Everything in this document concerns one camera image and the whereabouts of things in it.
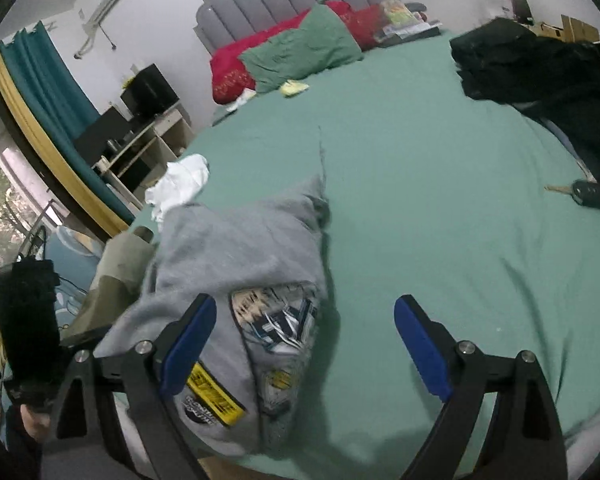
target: cardboard box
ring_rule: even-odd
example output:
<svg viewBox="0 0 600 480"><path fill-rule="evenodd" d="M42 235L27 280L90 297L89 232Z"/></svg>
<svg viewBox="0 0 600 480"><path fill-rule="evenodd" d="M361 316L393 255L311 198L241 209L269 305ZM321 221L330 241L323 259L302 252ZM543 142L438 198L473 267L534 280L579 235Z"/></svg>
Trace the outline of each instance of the cardboard box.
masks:
<svg viewBox="0 0 600 480"><path fill-rule="evenodd" d="M536 36L544 38L554 38L565 43L574 43L576 41L600 41L598 30L589 25L569 16L562 16L562 28L554 27L547 23L536 23L535 25L525 25Z"/></svg>

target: black clothing pile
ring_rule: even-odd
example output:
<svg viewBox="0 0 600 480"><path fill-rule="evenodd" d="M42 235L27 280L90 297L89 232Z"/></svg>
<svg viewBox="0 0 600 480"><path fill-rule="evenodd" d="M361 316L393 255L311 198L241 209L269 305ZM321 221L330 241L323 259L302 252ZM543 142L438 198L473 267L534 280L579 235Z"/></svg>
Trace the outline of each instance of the black clothing pile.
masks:
<svg viewBox="0 0 600 480"><path fill-rule="evenodd" d="M450 42L464 93L553 121L600 181L600 54L497 18Z"/></svg>

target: key fob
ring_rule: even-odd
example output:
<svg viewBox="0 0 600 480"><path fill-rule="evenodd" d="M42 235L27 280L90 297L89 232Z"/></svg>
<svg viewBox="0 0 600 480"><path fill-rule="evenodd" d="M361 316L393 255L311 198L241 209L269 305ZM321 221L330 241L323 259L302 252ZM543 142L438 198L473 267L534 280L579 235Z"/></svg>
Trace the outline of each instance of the key fob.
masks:
<svg viewBox="0 0 600 480"><path fill-rule="evenodd" d="M600 209L600 183L576 180L571 186L573 199L581 206Z"/></svg>

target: pillow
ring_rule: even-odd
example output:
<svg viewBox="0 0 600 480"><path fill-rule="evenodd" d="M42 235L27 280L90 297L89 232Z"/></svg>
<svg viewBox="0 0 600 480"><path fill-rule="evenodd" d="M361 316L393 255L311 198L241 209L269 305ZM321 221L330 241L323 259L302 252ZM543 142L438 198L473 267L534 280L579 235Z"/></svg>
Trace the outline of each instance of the pillow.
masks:
<svg viewBox="0 0 600 480"><path fill-rule="evenodd" d="M362 59L362 50L343 21L328 6L316 4L299 28L285 30L240 55L261 93L287 79L304 79L328 68Z"/></svg>
<svg viewBox="0 0 600 480"><path fill-rule="evenodd" d="M350 16L353 14L351 6L346 2L327 2L330 9L339 16ZM302 20L307 16L309 10L298 14L290 20L285 20L274 25L267 30L263 30L235 43L219 48L211 58L211 84L213 88L214 101L219 105L234 102L245 88L255 90L256 82L247 72L244 64L238 59L248 48L263 44L272 36L289 30L298 28Z"/></svg>
<svg viewBox="0 0 600 480"><path fill-rule="evenodd" d="M362 10L352 10L339 14L340 19L347 25L349 32L359 44L362 52L378 46L374 35L384 25L384 13L380 5L375 4Z"/></svg>

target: white cloth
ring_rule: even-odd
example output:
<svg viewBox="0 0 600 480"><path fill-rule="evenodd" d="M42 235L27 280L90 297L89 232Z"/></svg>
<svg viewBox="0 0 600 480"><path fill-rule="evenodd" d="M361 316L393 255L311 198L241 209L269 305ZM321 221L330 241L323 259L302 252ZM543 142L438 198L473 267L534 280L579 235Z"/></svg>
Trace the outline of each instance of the white cloth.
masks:
<svg viewBox="0 0 600 480"><path fill-rule="evenodd" d="M146 190L144 200L154 206L151 218L162 230L162 221L168 210L191 202L209 179L206 158L195 153L178 162L168 162L167 172L158 183Z"/></svg>
<svg viewBox="0 0 600 480"><path fill-rule="evenodd" d="M600 453L600 410L566 439L569 480L583 475Z"/></svg>
<svg viewBox="0 0 600 480"><path fill-rule="evenodd" d="M250 88L245 88L242 91L242 93L240 94L240 97L238 97L233 103L228 105L228 107L226 108L226 111L233 113L238 108L242 108L245 104L247 104L249 101L251 101L251 99L254 97L256 97L256 91L251 90Z"/></svg>

